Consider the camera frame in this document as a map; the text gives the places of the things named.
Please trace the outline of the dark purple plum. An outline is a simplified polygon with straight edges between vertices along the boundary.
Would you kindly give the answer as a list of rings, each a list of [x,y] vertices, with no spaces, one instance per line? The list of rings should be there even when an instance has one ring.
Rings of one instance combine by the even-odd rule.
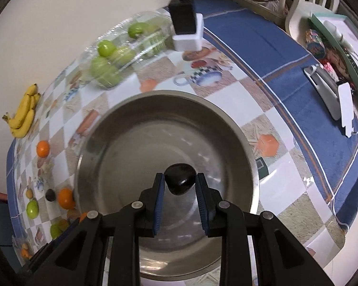
[[[163,175],[169,191],[175,196],[185,194],[196,182],[196,171],[187,163],[175,163]]]

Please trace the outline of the orange tangerine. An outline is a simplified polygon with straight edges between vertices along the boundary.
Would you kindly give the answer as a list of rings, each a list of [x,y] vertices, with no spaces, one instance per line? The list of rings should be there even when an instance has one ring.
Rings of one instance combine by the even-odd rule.
[[[57,199],[58,199],[59,205],[65,210],[74,209],[76,206],[75,200],[74,200],[74,193],[73,193],[72,189],[69,189],[69,188],[61,189],[58,194]]]
[[[36,146],[36,153],[37,156],[40,158],[48,157],[50,153],[50,144],[48,143],[48,141],[45,140],[39,141],[39,143],[37,143]]]

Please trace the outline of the green apple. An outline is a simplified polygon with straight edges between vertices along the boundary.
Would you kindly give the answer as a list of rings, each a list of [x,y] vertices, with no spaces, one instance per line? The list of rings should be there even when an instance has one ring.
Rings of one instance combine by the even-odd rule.
[[[50,235],[53,240],[57,239],[62,233],[63,233],[63,231],[59,228],[59,225],[57,225],[57,224],[51,225]]]
[[[32,199],[26,206],[26,214],[28,218],[35,219],[39,215],[39,205],[36,199]]]

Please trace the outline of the small dark fruit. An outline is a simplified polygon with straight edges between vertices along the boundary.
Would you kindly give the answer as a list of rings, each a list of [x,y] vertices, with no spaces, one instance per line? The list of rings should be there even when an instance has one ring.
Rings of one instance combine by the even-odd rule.
[[[47,189],[45,193],[45,199],[49,202],[53,202],[56,200],[56,193],[53,189]]]

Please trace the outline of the small brown longan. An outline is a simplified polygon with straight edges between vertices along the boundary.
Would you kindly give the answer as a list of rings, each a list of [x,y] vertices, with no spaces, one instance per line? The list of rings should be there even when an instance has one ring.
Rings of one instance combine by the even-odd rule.
[[[26,189],[26,197],[27,197],[27,199],[33,199],[32,189]]]

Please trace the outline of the clear bag of small fruits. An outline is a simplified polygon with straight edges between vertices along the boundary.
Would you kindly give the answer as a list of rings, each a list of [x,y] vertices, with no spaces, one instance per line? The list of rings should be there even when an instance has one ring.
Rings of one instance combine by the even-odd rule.
[[[12,236],[12,246],[21,265],[29,262],[34,253],[30,240],[27,237]]]

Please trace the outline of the clear pack of green fruits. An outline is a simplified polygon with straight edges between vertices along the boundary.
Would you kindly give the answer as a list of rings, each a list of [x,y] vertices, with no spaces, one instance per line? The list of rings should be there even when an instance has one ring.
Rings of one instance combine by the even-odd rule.
[[[84,84],[109,90],[172,48],[174,28],[166,12],[141,12],[112,27],[78,59]]]

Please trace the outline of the stainless steel bowl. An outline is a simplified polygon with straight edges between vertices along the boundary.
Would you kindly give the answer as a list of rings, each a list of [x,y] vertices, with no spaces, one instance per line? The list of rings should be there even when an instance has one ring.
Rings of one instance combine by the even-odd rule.
[[[203,173],[241,210],[257,212],[259,175],[241,128],[212,102],[173,90],[130,97],[94,124],[79,152],[75,202],[83,212],[115,213],[175,163]],[[195,190],[165,192],[157,236],[140,239],[142,277],[188,280],[220,262],[221,239],[205,236]]]

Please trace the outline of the checkered printed tablecloth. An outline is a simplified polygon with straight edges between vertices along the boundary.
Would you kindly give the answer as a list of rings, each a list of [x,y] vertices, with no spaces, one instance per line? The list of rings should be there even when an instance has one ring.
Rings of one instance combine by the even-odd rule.
[[[316,60],[279,27],[228,0],[196,0],[205,31],[199,53],[166,52],[112,90],[84,84],[78,62],[43,93],[35,121],[7,154],[7,192],[13,231],[37,248],[50,241],[53,220],[66,216],[36,190],[39,215],[26,216],[27,187],[69,187],[88,131],[111,107],[153,90],[198,95],[241,127],[267,177],[262,209],[293,232],[321,266],[345,244],[358,212],[358,120],[346,137],[303,69]],[[40,158],[39,141],[50,153]]]

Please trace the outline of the yellow banana bunch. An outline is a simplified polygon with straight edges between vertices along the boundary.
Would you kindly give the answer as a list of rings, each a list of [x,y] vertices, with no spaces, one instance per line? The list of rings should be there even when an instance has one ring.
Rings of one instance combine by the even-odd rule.
[[[41,98],[38,85],[32,84],[26,90],[13,117],[6,112],[2,119],[8,124],[14,138],[24,138],[29,132],[35,117],[37,104]]]

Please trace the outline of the black power adapter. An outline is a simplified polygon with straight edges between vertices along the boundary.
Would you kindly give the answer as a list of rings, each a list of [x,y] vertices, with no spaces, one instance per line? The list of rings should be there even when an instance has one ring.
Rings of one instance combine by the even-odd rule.
[[[170,0],[168,9],[176,35],[196,33],[194,0]]]

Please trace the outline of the green tray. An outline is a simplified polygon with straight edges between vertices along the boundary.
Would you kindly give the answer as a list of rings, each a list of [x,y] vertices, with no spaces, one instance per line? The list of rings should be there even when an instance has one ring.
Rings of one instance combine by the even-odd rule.
[[[312,14],[310,21],[345,61],[358,94],[358,28],[345,15]]]

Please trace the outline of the white plastic chair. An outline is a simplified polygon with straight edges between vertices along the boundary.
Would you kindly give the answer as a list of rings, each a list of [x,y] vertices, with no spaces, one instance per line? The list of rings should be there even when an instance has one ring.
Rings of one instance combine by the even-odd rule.
[[[340,0],[291,0],[285,19],[285,30],[300,45],[305,43],[312,14],[333,14],[337,12]]]

